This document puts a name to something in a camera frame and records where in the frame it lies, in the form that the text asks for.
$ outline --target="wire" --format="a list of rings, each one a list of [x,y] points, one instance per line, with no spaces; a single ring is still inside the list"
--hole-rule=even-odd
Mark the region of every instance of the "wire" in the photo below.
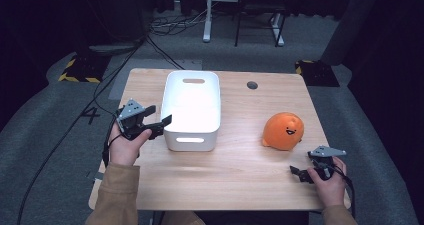
[[[116,56],[124,53],[131,52],[140,42],[132,42],[129,47],[114,48],[114,49],[97,49],[95,46],[90,46],[90,50],[99,56]]]
[[[351,209],[352,209],[352,217],[355,218],[356,217],[356,208],[355,208],[355,188],[353,187],[353,182],[352,180],[346,176],[344,174],[344,172],[342,171],[342,169],[340,167],[338,167],[337,165],[334,165],[334,167],[332,166],[327,166],[328,168],[332,169],[334,172],[338,173],[340,176],[342,176],[342,178],[346,181],[347,186],[350,188],[350,191],[352,193],[352,198],[351,198]]]
[[[109,165],[109,137],[110,137],[110,134],[112,133],[113,124],[115,123],[115,121],[116,121],[116,117],[113,116],[109,124],[109,129],[107,130],[108,132],[106,133],[105,141],[103,142],[102,160],[103,160],[103,163],[105,164],[105,167]]]
[[[133,49],[131,56],[135,53],[135,51],[142,45],[142,43],[138,43],[137,47]],[[119,72],[122,70],[122,68],[125,66],[125,64],[127,63],[127,58],[124,60],[125,62],[123,64],[121,64],[121,66],[115,68],[115,70],[113,70],[109,75],[107,75],[103,81],[107,80],[109,77],[112,76],[111,80],[106,84],[106,87],[109,86],[109,84],[115,79],[115,77],[119,74]],[[115,117],[115,114],[113,112],[108,111],[107,109],[103,108],[98,102],[97,102],[97,97],[98,95],[96,95],[97,90],[99,89],[100,85],[103,84],[103,81],[99,84],[97,84],[96,89],[94,90],[93,93],[93,99],[94,99],[94,103],[103,111],[109,113],[110,115],[112,115],[113,117]]]
[[[122,65],[119,67],[118,72],[125,66],[125,64],[128,62],[128,60],[132,57],[132,55],[137,51],[137,49],[139,48],[136,47],[134,48],[134,50],[127,55],[127,57],[125,58],[125,60],[123,61]],[[111,79],[106,85],[105,87],[103,87],[100,92],[95,95],[93,97],[93,99],[84,107],[84,109],[81,111],[81,113],[78,115],[78,117],[75,118],[75,120],[72,122],[72,124],[69,126],[69,128],[66,130],[66,132],[64,133],[64,135],[59,139],[59,142],[56,143],[56,145],[53,147],[53,149],[50,151],[50,153],[47,155],[47,157],[44,159],[43,163],[41,164],[40,168],[37,170],[37,172],[35,173],[34,177],[32,178],[26,192],[25,195],[21,201],[21,206],[19,209],[19,213],[18,213],[18,219],[17,219],[17,225],[21,224],[21,220],[22,220],[22,215],[23,215],[23,211],[25,208],[25,203],[26,200],[28,198],[28,195],[35,183],[35,181],[37,180],[38,176],[40,175],[41,171],[44,169],[45,165],[47,164],[47,162],[50,160],[51,156],[53,155],[53,153],[57,150],[57,148],[60,146],[60,144],[62,144],[63,140],[65,140],[66,136],[69,134],[69,132],[72,130],[72,128],[75,126],[75,124],[78,122],[78,120],[81,118],[81,116],[84,114],[84,112],[88,109],[88,107],[96,101],[97,97],[100,96],[100,94],[102,94],[105,89],[110,85],[110,83],[113,81],[113,79]]]
[[[216,6],[219,2],[214,3],[211,8]],[[176,16],[173,21],[168,21],[168,18],[172,17],[160,17],[153,20],[150,25],[150,31],[154,35],[166,36],[166,35],[177,35],[184,32],[187,28],[196,26],[199,23],[204,23],[206,21],[206,12],[203,10],[201,13],[196,16],[186,17],[185,19],[178,20],[181,16]]]
[[[175,68],[177,69],[181,69],[181,70],[185,70],[184,67],[182,67],[181,65],[179,65],[174,59],[171,58],[171,56],[169,56],[165,51],[163,51],[160,47],[158,47],[158,45],[156,45],[155,42],[153,42],[153,40],[150,38],[150,36],[147,36],[147,43],[149,43],[150,45],[152,45],[152,47],[155,49],[155,51],[157,53],[159,53],[160,55],[162,55],[162,57],[171,65],[173,65]]]
[[[110,140],[110,142],[109,142],[109,147],[112,145],[112,143],[116,140],[116,139],[118,139],[119,137],[121,137],[122,136],[122,133],[121,134],[119,134],[118,136],[116,136],[116,137],[114,137],[112,140]]]

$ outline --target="chair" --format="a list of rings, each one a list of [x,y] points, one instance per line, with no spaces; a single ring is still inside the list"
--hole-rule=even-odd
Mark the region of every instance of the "chair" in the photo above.
[[[236,41],[234,46],[237,47],[238,38],[240,33],[240,23],[243,16],[246,15],[258,15],[270,13],[272,16],[268,20],[269,26],[261,27],[266,29],[278,29],[278,34],[276,34],[275,47],[279,45],[279,39],[281,37],[281,31],[286,19],[286,16],[289,15],[288,7],[285,0],[239,0],[237,4],[237,33]],[[282,16],[280,25],[278,26],[278,21],[275,22],[275,19],[278,19],[279,16]]]

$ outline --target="bin handle cutout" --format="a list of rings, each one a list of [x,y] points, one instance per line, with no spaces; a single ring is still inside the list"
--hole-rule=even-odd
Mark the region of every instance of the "bin handle cutout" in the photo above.
[[[202,83],[205,83],[205,80],[201,78],[184,78],[183,82],[202,84]]]
[[[202,143],[205,141],[203,138],[177,138],[177,142],[186,142],[186,143]]]

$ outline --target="orange smiley face toy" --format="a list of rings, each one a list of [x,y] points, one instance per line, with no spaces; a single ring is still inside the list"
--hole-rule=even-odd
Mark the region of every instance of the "orange smiley face toy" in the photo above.
[[[291,150],[302,140],[302,119],[293,113],[282,112],[272,116],[265,124],[262,144],[279,150]]]

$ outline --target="white plastic bin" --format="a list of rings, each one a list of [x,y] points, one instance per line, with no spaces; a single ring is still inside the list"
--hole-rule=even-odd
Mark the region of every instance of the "white plastic bin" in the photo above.
[[[164,137],[173,151],[211,151],[221,124],[219,78],[207,71],[174,71],[168,75],[161,119],[172,114]]]

